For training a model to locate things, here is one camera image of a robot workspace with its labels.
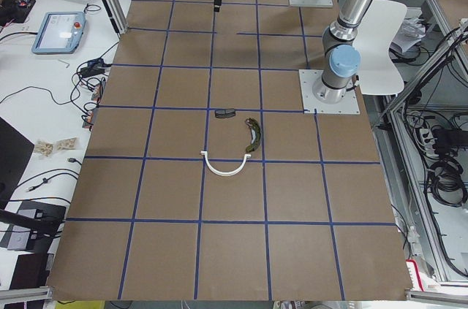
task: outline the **blue joint cap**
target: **blue joint cap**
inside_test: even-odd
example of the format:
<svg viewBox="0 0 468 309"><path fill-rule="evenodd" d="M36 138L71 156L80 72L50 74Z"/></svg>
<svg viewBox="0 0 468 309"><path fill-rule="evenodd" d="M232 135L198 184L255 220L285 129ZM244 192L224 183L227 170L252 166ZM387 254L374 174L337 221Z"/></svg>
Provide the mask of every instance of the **blue joint cap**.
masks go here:
<svg viewBox="0 0 468 309"><path fill-rule="evenodd" d="M339 77L352 77L360 64L361 55L351 45L340 45L331 52L330 68Z"/></svg>

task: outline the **white table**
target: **white table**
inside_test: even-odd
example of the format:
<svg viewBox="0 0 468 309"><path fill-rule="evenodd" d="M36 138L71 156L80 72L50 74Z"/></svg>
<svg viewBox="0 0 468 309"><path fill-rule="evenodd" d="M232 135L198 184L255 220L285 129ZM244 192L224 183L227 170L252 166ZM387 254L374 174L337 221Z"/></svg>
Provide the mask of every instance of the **white table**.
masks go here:
<svg viewBox="0 0 468 309"><path fill-rule="evenodd" d="M124 13L127 14L131 0L119 1ZM38 31L46 12L83 11L87 3L97 4L102 10L86 14L83 38L78 49L71 55L34 55L31 52L34 35L14 36L0 42L0 99L26 86L34 85L50 89L59 102L69 100L73 89L71 76L76 67L84 61L99 57L118 41L101 0L37 0L26 23L12 24L0 33L2 37L16 31ZM106 54L104 57L106 63L112 62L115 51L116 47ZM81 92L81 97L76 101L78 105L91 99L89 91ZM82 129L80 114L79 109L72 104L58 106L52 102L47 92L36 89L28 89L0 104L0 116L33 143L37 140L55 142L70 137L79 139L76 150L54 153L49 157L34 153L22 180L55 168L68 168L79 172L80 166L77 163L67 162L67 159L74 157L82 161L88 145L90 131ZM26 192L29 186L40 183L41 179L42 177L19 188L12 199L63 197L70 200L72 198L76 181L66 175L54 178L37 190ZM40 202L68 207L66 202L56 199ZM19 202L11 202L6 209L16 212L19 206ZM7 227L8 225L0 223L0 230L5 230ZM59 240L53 241L50 253L56 252ZM16 259L18 255L24 253L0 248L0 290L10 287Z"/></svg>

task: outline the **device screen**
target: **device screen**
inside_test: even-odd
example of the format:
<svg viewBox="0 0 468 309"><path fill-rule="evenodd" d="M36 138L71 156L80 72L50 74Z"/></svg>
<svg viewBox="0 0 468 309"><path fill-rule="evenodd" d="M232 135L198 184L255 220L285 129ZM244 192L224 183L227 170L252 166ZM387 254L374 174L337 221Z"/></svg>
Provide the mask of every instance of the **device screen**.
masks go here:
<svg viewBox="0 0 468 309"><path fill-rule="evenodd" d="M38 48L66 48L76 15L49 15Z"/></svg>

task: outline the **white curved handle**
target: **white curved handle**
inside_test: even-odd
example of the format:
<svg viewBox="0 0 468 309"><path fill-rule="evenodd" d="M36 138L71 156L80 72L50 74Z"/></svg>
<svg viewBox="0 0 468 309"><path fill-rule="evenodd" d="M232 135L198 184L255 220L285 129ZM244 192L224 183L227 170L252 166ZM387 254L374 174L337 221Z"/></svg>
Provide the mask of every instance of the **white curved handle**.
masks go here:
<svg viewBox="0 0 468 309"><path fill-rule="evenodd" d="M237 169L234 169L232 172L220 172L219 170L214 169L213 166L208 161L208 152L206 150L202 150L200 152L200 154L205 157L205 162L206 162L206 165L208 166L208 168L212 172L214 172L216 175L219 175L219 176L233 176L233 175L237 174L238 172L240 172L244 168L244 165L246 165L247 159L252 157L251 154L246 153L246 154L244 154L244 160L242 161L242 164Z"/></svg>

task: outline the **light blue cap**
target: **light blue cap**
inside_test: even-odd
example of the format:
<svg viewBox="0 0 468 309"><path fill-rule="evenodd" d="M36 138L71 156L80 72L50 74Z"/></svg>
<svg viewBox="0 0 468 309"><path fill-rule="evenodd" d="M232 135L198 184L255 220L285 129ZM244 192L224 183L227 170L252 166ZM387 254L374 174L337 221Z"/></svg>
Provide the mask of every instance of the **light blue cap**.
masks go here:
<svg viewBox="0 0 468 309"><path fill-rule="evenodd" d="M330 55L330 68L339 77L352 77L361 64L361 55L351 45L340 45Z"/></svg>

